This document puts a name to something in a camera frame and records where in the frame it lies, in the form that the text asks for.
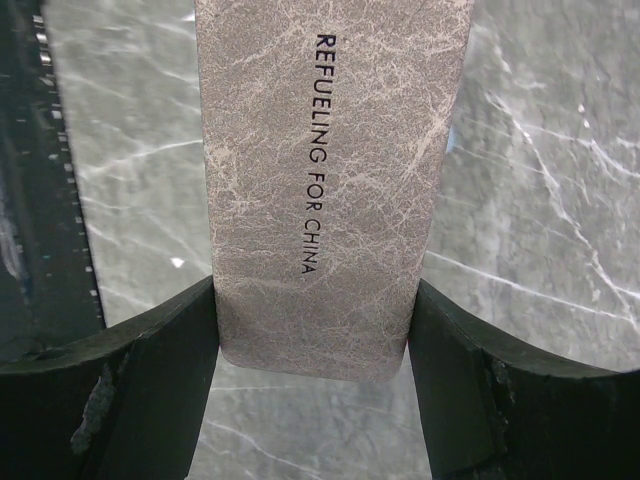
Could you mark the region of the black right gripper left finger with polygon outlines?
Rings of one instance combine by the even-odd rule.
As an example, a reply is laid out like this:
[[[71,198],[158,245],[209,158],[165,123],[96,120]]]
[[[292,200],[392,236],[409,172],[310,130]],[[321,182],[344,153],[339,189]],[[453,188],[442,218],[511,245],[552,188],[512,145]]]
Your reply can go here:
[[[3,363],[2,477],[187,477],[217,355],[205,278],[98,334]]]

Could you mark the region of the grey-brown glasses case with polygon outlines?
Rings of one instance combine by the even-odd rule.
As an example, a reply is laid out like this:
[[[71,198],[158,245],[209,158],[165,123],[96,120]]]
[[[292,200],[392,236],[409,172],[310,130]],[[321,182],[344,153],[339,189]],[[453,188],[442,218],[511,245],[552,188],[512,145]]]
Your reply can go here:
[[[399,370],[473,8],[195,3],[228,362],[356,382]]]

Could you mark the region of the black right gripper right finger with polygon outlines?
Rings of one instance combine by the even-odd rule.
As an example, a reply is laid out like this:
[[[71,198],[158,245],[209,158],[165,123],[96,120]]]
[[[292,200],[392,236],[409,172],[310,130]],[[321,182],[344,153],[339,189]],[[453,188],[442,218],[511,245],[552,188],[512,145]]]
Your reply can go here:
[[[639,374],[530,345],[434,287],[408,350],[435,479],[635,479]]]

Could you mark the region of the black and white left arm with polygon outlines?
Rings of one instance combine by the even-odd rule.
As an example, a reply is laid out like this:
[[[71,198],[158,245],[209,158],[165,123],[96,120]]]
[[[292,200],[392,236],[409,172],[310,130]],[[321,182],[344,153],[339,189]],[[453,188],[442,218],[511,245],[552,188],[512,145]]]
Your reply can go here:
[[[1,359],[106,326],[41,1],[1,4]]]

